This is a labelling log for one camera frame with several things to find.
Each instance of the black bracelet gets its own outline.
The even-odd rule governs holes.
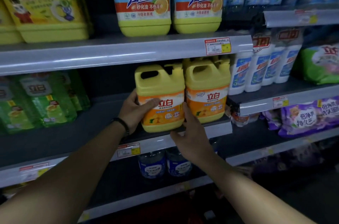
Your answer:
[[[113,118],[111,123],[114,122],[114,121],[117,121],[118,123],[120,123],[122,126],[124,126],[125,128],[125,136],[128,136],[129,135],[129,127],[127,126],[127,124],[125,123],[124,120],[120,119],[120,118]]]

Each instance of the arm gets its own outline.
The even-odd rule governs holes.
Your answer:
[[[144,114],[159,104],[159,99],[153,99],[137,106],[136,97],[134,90],[119,113],[130,133],[135,131]],[[78,151],[1,205],[1,223],[76,223],[124,133],[120,123],[108,125]]]
[[[182,137],[171,132],[172,139],[182,155],[214,181],[246,224],[314,224],[217,156],[203,126],[186,104],[183,108],[186,133]]]

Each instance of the metal shelf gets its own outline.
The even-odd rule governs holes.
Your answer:
[[[339,9],[264,11],[267,28],[339,24]]]
[[[228,37],[231,53],[252,51],[250,35],[236,32],[127,38],[0,47],[0,76],[206,56],[205,40]]]
[[[97,98],[88,111],[64,126],[0,137],[0,187],[34,180],[39,170],[49,169],[64,160],[118,115],[127,96],[119,94]],[[208,138],[232,133],[231,122],[226,116],[206,123],[204,127]],[[180,127],[177,131],[183,132],[184,128]],[[140,153],[175,146],[169,132],[147,133],[141,126],[121,143],[122,147],[132,144],[138,144]],[[122,158],[125,157],[118,158],[116,152],[111,161]]]
[[[287,96],[289,105],[311,102],[339,95],[338,84],[314,85],[290,77],[281,84],[262,86],[256,92],[228,96],[231,104],[239,106],[241,116],[273,109],[273,98]]]
[[[232,166],[237,166],[337,135],[339,135],[339,128],[289,140],[269,131],[266,123],[258,120],[242,128],[234,126],[232,134],[223,136],[218,140],[218,154]],[[159,180],[148,180],[140,175],[136,158],[111,162],[98,184],[88,209],[84,211],[79,222],[212,182],[196,167],[186,178],[174,178],[166,173]]]

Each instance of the hand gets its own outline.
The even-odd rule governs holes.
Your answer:
[[[154,98],[143,105],[137,105],[137,91],[136,89],[129,95],[129,97],[122,104],[118,117],[122,119],[129,127],[129,133],[132,134],[137,128],[139,122],[144,115],[154,107],[156,107],[160,99]]]
[[[170,135],[182,156],[198,165],[199,160],[201,161],[204,155],[214,153],[214,151],[198,118],[192,114],[185,102],[182,106],[186,119],[186,122],[183,123],[186,127],[185,135],[180,136],[175,131],[172,131]]]

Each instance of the forearm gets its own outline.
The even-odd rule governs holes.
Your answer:
[[[216,154],[197,164],[231,203],[246,224],[314,224],[272,193],[234,170]]]
[[[23,188],[0,207],[2,222],[76,223],[124,132],[121,124],[111,124],[81,149]],[[38,219],[36,209],[40,209]]]

